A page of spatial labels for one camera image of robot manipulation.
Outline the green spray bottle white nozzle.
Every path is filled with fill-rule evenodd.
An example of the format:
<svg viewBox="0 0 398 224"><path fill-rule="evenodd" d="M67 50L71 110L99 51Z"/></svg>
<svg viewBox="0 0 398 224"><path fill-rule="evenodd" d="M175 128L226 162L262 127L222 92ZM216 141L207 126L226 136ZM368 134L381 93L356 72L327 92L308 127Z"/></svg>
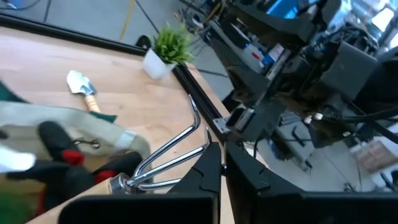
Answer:
<svg viewBox="0 0 398 224"><path fill-rule="evenodd" d="M0 176L24 172L35 165L36 156L0 146ZM0 224L24 224L30 217L29 203L23 195L0 184Z"/></svg>

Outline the wide trowel wooden handle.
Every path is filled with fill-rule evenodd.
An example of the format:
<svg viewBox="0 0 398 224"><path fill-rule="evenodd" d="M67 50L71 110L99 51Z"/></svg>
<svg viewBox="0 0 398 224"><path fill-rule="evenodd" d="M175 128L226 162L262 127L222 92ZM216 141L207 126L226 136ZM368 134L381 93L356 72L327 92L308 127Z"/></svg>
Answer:
<svg viewBox="0 0 398 224"><path fill-rule="evenodd" d="M101 112L95 97L96 89L89 78L76 70L70 70L67 75L67 84L73 94L83 97L89 111Z"/></svg>

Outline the beige green gardening bag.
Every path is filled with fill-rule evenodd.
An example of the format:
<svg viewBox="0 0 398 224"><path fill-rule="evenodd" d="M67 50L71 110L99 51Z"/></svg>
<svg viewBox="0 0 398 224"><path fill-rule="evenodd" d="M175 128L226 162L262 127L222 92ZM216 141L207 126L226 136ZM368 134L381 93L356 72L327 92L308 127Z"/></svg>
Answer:
<svg viewBox="0 0 398 224"><path fill-rule="evenodd" d="M45 121L58 123L70 135L85 155L83 166L90 171L132 151L139 152L143 160L150 156L149 142L134 131L90 112L30 103L0 82L0 146L49 160L37 131Z"/></svg>

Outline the green plant white pot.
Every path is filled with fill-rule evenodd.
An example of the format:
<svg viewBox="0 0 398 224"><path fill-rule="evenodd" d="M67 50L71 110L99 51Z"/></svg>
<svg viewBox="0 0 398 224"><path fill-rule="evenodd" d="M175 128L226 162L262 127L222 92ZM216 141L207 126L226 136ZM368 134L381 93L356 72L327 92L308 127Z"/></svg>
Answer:
<svg viewBox="0 0 398 224"><path fill-rule="evenodd" d="M152 79L167 76L178 64L189 61L190 33L185 24L174 29L169 23L154 36L142 61L142 68Z"/></svg>

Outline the red black gardening glove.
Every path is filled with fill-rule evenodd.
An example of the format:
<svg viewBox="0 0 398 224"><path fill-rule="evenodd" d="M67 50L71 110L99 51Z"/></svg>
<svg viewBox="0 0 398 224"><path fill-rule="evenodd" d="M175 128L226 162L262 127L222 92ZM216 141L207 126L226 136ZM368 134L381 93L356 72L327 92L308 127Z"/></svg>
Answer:
<svg viewBox="0 0 398 224"><path fill-rule="evenodd" d="M35 218L110 177L120 173L131 175L143 160L139 152L132 151L90 171L83 166L85 155L58 123L45 121L37 131L50 159L36 158L29 170L5 174L11 180L35 180L44 184Z"/></svg>

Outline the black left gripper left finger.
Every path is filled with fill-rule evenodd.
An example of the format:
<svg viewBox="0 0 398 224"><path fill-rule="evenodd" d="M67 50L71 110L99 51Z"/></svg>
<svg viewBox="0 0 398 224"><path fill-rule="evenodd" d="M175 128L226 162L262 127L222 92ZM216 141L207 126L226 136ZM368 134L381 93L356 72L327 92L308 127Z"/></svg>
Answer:
<svg viewBox="0 0 398 224"><path fill-rule="evenodd" d="M220 162L213 142L166 194L84 196L61 211L58 224L219 224Z"/></svg>

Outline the hand rake wooden handle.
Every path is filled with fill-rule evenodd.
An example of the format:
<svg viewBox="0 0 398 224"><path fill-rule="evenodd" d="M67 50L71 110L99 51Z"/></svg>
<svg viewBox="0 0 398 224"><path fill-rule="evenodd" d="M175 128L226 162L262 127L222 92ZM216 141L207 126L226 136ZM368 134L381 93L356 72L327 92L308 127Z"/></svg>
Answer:
<svg viewBox="0 0 398 224"><path fill-rule="evenodd" d="M167 144L153 152L147 159L144 159L142 164L138 166L138 171L134 173L132 177L128 177L125 173L120 173L116 175L115 177L108 178L90 189L76 195L75 197L67 200L66 202L61 203L60 205L56 206L55 208L43 213L42 215L32 219L31 221L27 222L26 224L58 224L58 219L60 217L60 214L62 210L70 203L72 203L74 200L77 200L82 197L86 197L89 195L116 195L116 194L121 194L121 195L131 195L132 191L135 188L136 184L140 184L141 182L157 175L162 172L165 172L177 165L180 165L184 162L187 162L190 159L193 159L196 156L199 156L200 154L203 153L203 151L209 146L210 144L210 133L208 129L205 129L205 143L190 151L187 152L181 156L176 157L175 159L172 159L171 161L168 161L162 165L159 165L143 174L140 173L141 169L146 168L151 162L153 162L155 159L160 157L162 154L164 154L166 151L171 149L171 147L175 146L178 142L186 138L188 135L190 135L192 132L194 132L200 125L200 115L199 115L199 110L197 108L197 105L193 99L192 95L188 95L189 101L190 101L190 107L192 109L192 114L194 118L193 124L188 127L186 130L182 131L180 134L177 136L173 137Z"/></svg>

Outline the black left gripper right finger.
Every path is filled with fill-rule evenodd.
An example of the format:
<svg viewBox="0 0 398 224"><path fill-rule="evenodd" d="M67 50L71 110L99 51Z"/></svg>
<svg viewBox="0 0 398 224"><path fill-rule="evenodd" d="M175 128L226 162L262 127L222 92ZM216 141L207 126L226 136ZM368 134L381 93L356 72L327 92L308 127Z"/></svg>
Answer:
<svg viewBox="0 0 398 224"><path fill-rule="evenodd" d="M226 142L226 185L235 224L398 224L398 194L309 192Z"/></svg>

